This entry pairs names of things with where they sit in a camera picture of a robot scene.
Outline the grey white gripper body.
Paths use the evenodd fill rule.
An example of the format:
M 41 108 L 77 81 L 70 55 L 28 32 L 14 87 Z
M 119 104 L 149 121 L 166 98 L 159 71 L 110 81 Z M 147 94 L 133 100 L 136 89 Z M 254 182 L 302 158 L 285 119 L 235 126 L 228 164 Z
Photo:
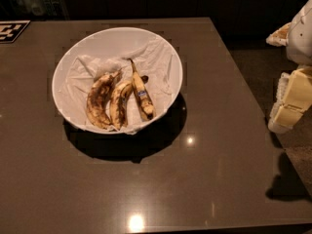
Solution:
M 275 120 L 278 110 L 282 106 L 282 98 L 286 92 L 286 88 L 289 83 L 289 77 L 290 75 L 286 72 L 283 72 L 281 74 L 281 77 L 279 78 L 279 81 L 278 81 L 277 91 L 276 91 L 276 101 L 274 102 L 270 115 L 269 115 L 269 122 L 267 126 L 268 126 L 269 131 L 275 134 L 284 134 L 291 129 L 291 127 L 283 126 Z

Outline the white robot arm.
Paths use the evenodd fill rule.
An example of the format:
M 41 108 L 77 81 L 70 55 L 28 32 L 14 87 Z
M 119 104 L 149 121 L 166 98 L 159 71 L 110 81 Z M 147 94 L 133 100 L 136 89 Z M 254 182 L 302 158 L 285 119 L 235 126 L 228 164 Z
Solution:
M 291 74 L 281 74 L 269 116 L 268 129 L 284 134 L 312 105 L 312 0 L 308 0 L 291 22 L 270 34 L 266 43 L 284 46 L 287 58 L 297 64 Z

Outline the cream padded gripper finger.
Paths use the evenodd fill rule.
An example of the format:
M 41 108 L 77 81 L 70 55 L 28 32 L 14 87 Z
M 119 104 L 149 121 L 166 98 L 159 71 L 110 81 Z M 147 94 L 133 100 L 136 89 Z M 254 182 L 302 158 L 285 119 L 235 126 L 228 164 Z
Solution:
M 312 105 L 311 66 L 301 66 L 292 72 L 282 102 L 298 111 L 306 111 Z

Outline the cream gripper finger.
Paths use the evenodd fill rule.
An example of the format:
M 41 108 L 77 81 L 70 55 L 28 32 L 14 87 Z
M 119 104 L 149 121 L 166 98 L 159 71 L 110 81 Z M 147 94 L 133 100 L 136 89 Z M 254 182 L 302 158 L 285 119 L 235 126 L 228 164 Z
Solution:
M 303 116 L 303 111 L 292 106 L 275 104 L 272 108 L 272 122 L 285 128 L 292 128 Z

